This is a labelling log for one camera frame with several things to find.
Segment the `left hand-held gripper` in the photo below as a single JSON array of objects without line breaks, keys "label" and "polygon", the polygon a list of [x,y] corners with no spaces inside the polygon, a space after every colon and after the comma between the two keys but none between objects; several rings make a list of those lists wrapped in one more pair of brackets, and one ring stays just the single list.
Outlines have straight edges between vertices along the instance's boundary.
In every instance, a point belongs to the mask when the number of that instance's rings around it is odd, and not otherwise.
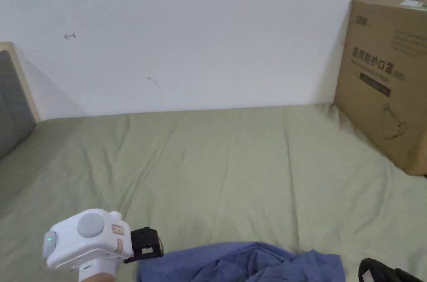
[{"label": "left hand-held gripper", "polygon": [[115,278],[121,264],[163,255],[156,230],[133,230],[121,213],[103,209],[88,209],[53,225],[43,240],[47,267],[76,272],[78,278]]}]

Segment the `person's left hand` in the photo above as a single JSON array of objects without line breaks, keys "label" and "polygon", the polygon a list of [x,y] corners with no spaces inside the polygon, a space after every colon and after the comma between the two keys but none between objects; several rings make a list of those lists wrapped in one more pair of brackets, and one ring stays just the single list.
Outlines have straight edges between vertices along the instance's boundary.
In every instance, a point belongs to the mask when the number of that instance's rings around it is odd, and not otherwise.
[{"label": "person's left hand", "polygon": [[82,282],[115,282],[115,277],[109,273],[102,272],[89,276],[82,280]]}]

